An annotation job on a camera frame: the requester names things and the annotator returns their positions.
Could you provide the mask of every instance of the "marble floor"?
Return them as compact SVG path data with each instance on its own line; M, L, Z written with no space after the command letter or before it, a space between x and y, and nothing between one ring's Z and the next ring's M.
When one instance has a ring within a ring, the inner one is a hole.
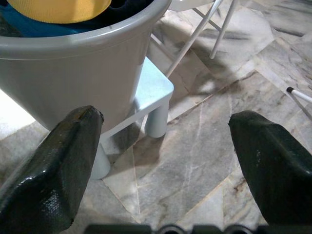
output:
M230 0L213 20L221 24ZM199 8L206 12L208 6ZM173 56L200 17L167 11L154 34ZM312 153L312 105L299 107L292 86L312 96L312 1L240 0L215 59L217 31L203 30L170 76L175 85L167 134L145 136L145 119L103 142L112 170L89 181L72 227L90 223L141 223L185 229L234 223L265 224L242 175L231 140L231 114L254 110L283 125ZM151 42L148 57L165 71L171 58ZM0 92L0 185L31 154L47 130Z

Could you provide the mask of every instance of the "stool leg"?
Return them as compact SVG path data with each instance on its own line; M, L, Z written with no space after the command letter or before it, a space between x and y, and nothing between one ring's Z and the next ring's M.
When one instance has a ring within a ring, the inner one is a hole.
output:
M159 138L166 134L168 110L169 101L148 114L145 124L145 133L147 135L153 138Z
M91 171L91 179L102 179L107 176L111 169L111 163L101 145L98 144L97 154Z

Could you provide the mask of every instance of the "yellow cloth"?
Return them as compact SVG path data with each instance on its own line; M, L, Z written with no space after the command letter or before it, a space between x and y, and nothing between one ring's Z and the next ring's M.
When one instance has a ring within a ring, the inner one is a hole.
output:
M45 23L77 23L105 11L112 0L7 0L22 15Z

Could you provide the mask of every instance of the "gray plastic bucket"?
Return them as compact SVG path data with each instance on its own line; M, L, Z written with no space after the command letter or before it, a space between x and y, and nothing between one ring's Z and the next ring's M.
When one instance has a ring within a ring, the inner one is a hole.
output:
M171 0L98 30L51 38L0 37L0 88L51 130L71 110L93 105L103 131L128 115L152 27Z

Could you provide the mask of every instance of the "white metal chair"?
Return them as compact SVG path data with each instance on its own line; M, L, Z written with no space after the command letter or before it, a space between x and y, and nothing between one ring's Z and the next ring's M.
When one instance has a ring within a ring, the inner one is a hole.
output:
M196 7L206 5L209 3L212 3L211 8L209 9L207 14L201 13ZM169 67L169 69L165 72L165 76L169 77L171 73L174 71L174 69L178 66L180 61L185 56L186 52L190 49L196 38L199 36L203 28L206 26L207 23L210 23L216 30L219 31L219 36L216 40L216 43L214 44L214 48L210 54L210 58L213 59L215 57L215 54L217 52L218 46L220 45L220 42L225 34L226 28L230 22L230 19L234 13L235 7L238 3L238 0L232 0L230 9L225 17L225 20L223 22L222 27L219 27L217 24L215 24L213 21L211 21L211 17L216 12L219 5L223 2L223 0L172 0L171 5L169 7L169 10L173 11L186 11L193 9L196 13L198 13L203 19L198 25L198 27L193 32L191 38L186 42L180 53L177 55L176 58L174 58L173 63ZM164 46L164 44L154 35L152 34L152 40L164 51L167 53L167 49Z

